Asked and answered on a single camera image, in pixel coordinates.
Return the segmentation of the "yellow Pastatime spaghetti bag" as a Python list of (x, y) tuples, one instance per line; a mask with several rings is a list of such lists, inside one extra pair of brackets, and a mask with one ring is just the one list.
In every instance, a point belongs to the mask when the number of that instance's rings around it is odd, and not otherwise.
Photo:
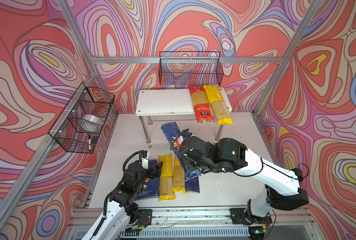
[(218, 85), (204, 86), (210, 108), (215, 115), (218, 126), (233, 125), (225, 100)]
[(176, 195), (173, 192), (174, 166), (173, 155), (159, 156), (159, 163), (162, 163), (159, 201), (175, 200)]
[(177, 156), (175, 156), (175, 160), (174, 160), (174, 175), (173, 175), (173, 193), (175, 192), (183, 192), (184, 194), (186, 194), (185, 173), (183, 171), (183, 168)]

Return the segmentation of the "dark blue Barilla spaghetti box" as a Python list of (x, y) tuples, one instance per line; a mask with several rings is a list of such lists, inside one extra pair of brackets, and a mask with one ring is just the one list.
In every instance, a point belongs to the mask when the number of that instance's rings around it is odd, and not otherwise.
[(182, 160), (181, 154), (179, 153), (179, 147), (183, 142), (183, 137), (181, 135), (181, 131), (177, 123), (169, 122), (169, 123), (162, 124), (161, 129), (169, 142), (170, 150), (172, 150), (175, 153), (180, 165), (183, 168), (183, 172), (185, 174), (185, 180), (189, 181), (191, 179), (199, 177), (201, 175), (200, 170), (194, 170), (192, 172), (189, 172), (184, 168), (184, 162)]

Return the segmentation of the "blue Ankara spaghetti bag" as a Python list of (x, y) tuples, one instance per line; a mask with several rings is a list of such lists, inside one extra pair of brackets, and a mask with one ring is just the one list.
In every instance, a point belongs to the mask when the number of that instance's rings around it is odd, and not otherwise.
[(193, 192), (193, 193), (200, 193), (198, 177), (192, 178), (185, 182), (185, 191)]

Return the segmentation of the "red spaghetti bag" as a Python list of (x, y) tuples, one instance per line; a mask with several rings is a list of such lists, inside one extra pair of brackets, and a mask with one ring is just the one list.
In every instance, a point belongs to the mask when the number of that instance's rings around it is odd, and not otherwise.
[(198, 123), (214, 123), (203, 86), (189, 86), (194, 114)]

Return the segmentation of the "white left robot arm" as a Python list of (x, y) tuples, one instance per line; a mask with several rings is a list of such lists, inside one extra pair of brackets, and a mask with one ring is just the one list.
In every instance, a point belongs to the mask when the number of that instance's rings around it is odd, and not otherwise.
[(140, 150), (124, 162), (123, 177), (118, 185), (106, 195), (103, 212), (84, 235), (84, 240), (114, 240), (129, 224), (138, 221), (139, 206), (135, 203), (139, 189), (148, 179), (159, 178), (163, 164), (152, 164), (149, 153)]

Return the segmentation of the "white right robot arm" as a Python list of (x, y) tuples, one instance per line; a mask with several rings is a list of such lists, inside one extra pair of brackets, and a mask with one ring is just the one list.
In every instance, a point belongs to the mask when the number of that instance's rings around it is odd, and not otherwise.
[(302, 170), (286, 170), (257, 155), (246, 145), (231, 138), (217, 144), (191, 136), (178, 147), (182, 166), (187, 173), (233, 173), (254, 178), (265, 185), (262, 192), (247, 202), (247, 207), (233, 219), (252, 225), (267, 218), (273, 210), (292, 211), (309, 204), (307, 191), (301, 188)]

